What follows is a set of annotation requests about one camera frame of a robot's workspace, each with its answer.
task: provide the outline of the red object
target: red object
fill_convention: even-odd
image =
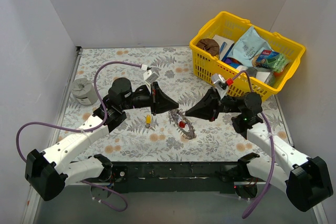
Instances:
[[[233,63],[241,65],[241,63],[238,60],[233,59],[233,58],[231,58],[231,60],[232,60]]]
[[[271,54],[271,50],[266,50],[266,49],[264,49],[261,53],[263,54],[263,55],[270,55]]]
[[[228,84],[229,86],[231,86],[233,84],[233,80],[231,78],[226,80],[226,84]]]
[[[179,127],[181,127],[181,128],[185,127],[185,122],[183,122],[183,121],[180,121],[178,124],[179,124]]]

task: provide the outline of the yellow plastic basket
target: yellow plastic basket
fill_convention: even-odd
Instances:
[[[194,74],[210,84],[212,84],[211,76],[215,73],[221,74],[225,79],[232,78],[237,74],[237,69],[232,68],[201,48],[196,47],[196,44],[200,39],[213,38],[216,34],[237,42],[250,26],[252,26],[252,24],[249,20],[239,18],[228,12],[221,12],[206,23],[198,32],[197,36],[190,42],[190,48],[193,52]],[[285,85],[286,81],[293,76],[299,67],[301,57],[306,48],[278,33],[270,33],[257,26],[254,26],[254,28],[257,33],[271,45],[274,51],[282,52],[291,61],[291,63],[285,67],[283,74],[276,77],[273,87],[253,77],[251,78],[253,90],[259,93],[262,100],[265,101],[272,94],[277,94]],[[246,76],[242,74],[235,80],[234,84],[230,86],[228,94],[240,96],[248,91],[249,87]]]

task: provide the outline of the white wall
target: white wall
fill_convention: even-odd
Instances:
[[[0,223],[20,223],[29,183],[15,135],[26,122],[55,121],[75,47],[50,0],[0,0],[0,10]],[[50,133],[24,130],[24,154],[45,148]]]
[[[76,46],[188,45],[222,10],[269,30],[285,0],[51,0]]]
[[[336,190],[336,0],[287,0],[272,31],[307,47],[279,97],[296,148],[327,162]],[[336,223],[336,197],[323,206]]]

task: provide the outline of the metal gear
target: metal gear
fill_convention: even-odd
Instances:
[[[177,126],[178,131],[180,131],[186,139],[193,139],[196,138],[196,133],[193,124],[189,121],[189,119],[185,116],[182,109],[178,110],[171,110],[168,112],[169,115],[169,122],[175,123],[175,126]],[[181,128],[179,126],[179,119],[182,118],[182,121],[185,122],[185,124],[188,126],[189,130],[186,131],[185,129]]]

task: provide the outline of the patterned mat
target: patterned mat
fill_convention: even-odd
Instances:
[[[187,47],[174,48],[129,48],[129,49],[84,49],[76,78],[93,81],[97,69],[108,61],[144,63],[159,71],[158,83],[168,96],[180,104],[183,111],[195,105],[210,85],[193,75],[192,54]],[[126,65],[110,65],[100,72],[98,87],[105,96],[113,80],[126,77],[135,90],[143,85],[143,71]],[[76,128],[99,106],[82,106],[70,96],[63,126]],[[277,102],[269,98],[262,105],[270,120],[272,131],[288,141]],[[94,154],[103,154],[111,161],[237,161],[240,157],[255,152],[269,160],[256,145],[236,134],[231,117],[220,114],[215,122],[189,118],[197,138],[188,140],[169,123],[168,113],[152,117],[151,127],[145,127],[145,117],[150,109],[128,110],[127,119],[113,132],[103,137],[82,152],[77,161]],[[61,141],[69,132],[62,131]]]

